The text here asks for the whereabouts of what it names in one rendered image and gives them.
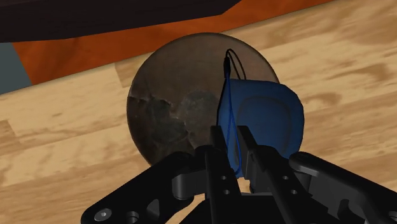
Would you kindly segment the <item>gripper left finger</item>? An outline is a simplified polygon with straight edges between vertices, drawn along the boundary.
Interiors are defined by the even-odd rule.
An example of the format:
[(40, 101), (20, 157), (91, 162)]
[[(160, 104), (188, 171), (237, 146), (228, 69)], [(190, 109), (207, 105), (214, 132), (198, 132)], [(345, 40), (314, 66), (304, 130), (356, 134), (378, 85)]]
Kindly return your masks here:
[(211, 140), (194, 155), (166, 156), (88, 207), (80, 224), (166, 224), (201, 193), (203, 205), (189, 214), (193, 224), (238, 224), (241, 192), (219, 126), (211, 127)]

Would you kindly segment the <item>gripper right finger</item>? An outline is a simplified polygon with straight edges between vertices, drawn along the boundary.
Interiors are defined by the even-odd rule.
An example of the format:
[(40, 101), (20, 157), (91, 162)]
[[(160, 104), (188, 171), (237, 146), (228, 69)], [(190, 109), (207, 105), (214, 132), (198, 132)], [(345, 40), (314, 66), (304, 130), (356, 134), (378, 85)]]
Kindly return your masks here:
[(282, 157), (237, 129), (244, 178), (270, 191), (285, 224), (397, 224), (397, 192), (304, 151)]

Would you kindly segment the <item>brown round bowl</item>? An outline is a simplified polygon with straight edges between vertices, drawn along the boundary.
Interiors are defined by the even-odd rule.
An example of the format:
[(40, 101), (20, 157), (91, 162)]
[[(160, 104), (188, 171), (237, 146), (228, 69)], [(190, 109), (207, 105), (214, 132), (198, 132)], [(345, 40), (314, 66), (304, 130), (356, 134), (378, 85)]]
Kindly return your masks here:
[(153, 165), (175, 151), (193, 153), (211, 142), (231, 48), (238, 72), (250, 80), (278, 82), (268, 61), (245, 42), (198, 33), (167, 43), (138, 69), (127, 97), (127, 122), (137, 149)]

